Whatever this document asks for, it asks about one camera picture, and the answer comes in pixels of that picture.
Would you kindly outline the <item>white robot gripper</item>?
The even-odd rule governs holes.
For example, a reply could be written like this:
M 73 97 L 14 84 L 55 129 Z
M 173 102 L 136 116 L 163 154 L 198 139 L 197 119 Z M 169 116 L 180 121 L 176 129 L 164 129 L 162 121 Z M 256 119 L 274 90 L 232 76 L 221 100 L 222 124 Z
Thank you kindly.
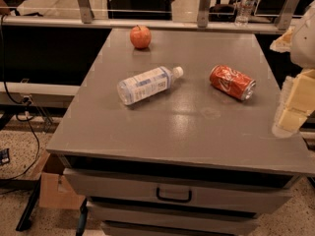
M 272 127 L 276 137 L 289 138 L 315 111 L 315 2 L 295 28 L 274 40 L 270 49 L 279 53 L 290 51 L 291 62 L 303 68 L 295 78 L 285 78 Z

